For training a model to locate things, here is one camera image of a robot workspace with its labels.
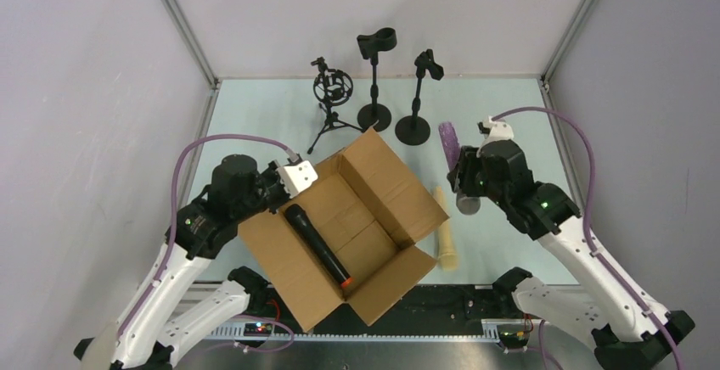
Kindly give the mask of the purple glitter microphone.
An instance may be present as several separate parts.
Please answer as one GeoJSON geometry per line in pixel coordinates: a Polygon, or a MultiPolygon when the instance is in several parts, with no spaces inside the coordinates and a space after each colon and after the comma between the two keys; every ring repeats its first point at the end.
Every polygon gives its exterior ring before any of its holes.
{"type": "Polygon", "coordinates": [[[448,166],[447,180],[452,192],[455,194],[455,205],[461,214],[472,216],[481,208],[481,201],[479,198],[467,196],[462,193],[459,188],[456,188],[456,166],[458,165],[461,151],[453,123],[450,121],[441,122],[438,126],[438,133],[448,166]]]}

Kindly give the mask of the black tripod shock mount stand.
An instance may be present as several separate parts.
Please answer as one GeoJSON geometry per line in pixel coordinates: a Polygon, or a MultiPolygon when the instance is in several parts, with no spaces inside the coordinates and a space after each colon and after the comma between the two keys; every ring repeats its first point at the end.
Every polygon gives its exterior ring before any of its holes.
{"type": "Polygon", "coordinates": [[[342,128],[363,131],[361,127],[341,120],[339,113],[334,110],[334,107],[346,104],[352,97],[354,90],[352,78],[343,70],[330,68],[324,57],[313,60],[311,66],[315,66],[318,70],[318,74],[313,80],[312,89],[318,101],[318,107],[324,112],[324,121],[323,127],[307,150],[308,154],[314,151],[319,138],[327,132],[342,128]]]}

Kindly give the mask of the brown cardboard box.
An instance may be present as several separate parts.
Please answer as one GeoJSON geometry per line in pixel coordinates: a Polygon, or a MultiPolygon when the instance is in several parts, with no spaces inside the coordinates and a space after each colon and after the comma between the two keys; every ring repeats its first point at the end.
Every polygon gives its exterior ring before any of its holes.
{"type": "Polygon", "coordinates": [[[447,213],[381,135],[367,131],[316,166],[295,198],[350,277],[334,280],[282,212],[239,224],[238,235],[304,331],[348,304],[374,324],[436,264],[418,246],[447,213]]]}

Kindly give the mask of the beige microphone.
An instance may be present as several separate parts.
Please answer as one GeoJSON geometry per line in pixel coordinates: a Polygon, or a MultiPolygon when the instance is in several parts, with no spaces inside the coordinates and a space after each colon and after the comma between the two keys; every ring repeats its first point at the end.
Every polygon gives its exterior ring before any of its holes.
{"type": "MultiPolygon", "coordinates": [[[[441,208],[447,211],[447,201],[445,194],[441,186],[435,186],[433,189],[433,198],[441,206],[441,208]]],[[[450,224],[450,219],[444,221],[436,230],[437,240],[437,261],[440,268],[444,272],[452,272],[458,269],[458,252],[456,250],[455,243],[453,241],[453,231],[450,224]]]]}

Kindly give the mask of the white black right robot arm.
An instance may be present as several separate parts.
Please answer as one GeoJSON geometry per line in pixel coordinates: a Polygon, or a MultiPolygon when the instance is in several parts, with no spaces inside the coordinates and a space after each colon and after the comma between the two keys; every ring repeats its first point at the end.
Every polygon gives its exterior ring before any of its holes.
{"type": "Polygon", "coordinates": [[[493,283],[498,297],[581,341],[604,369],[652,369],[679,353],[694,321],[685,311],[669,311],[639,287],[584,230],[582,213],[565,191],[534,179],[513,140],[480,148],[442,147],[460,212],[475,214],[482,199],[496,205],[512,227],[552,254],[590,299],[577,300],[521,267],[493,283]]]}

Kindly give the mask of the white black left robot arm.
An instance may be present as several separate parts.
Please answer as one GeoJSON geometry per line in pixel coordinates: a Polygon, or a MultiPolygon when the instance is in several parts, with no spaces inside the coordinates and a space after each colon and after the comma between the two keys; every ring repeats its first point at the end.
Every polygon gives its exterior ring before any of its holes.
{"type": "Polygon", "coordinates": [[[211,181],[181,208],[152,271],[120,317],[99,336],[74,349],[83,369],[172,369],[185,354],[230,317],[262,311],[268,281],[247,266],[233,269],[213,295],[172,314],[197,277],[237,236],[238,225],[278,210],[291,196],[287,174],[276,161],[259,171],[244,154],[225,157],[211,181]]]}

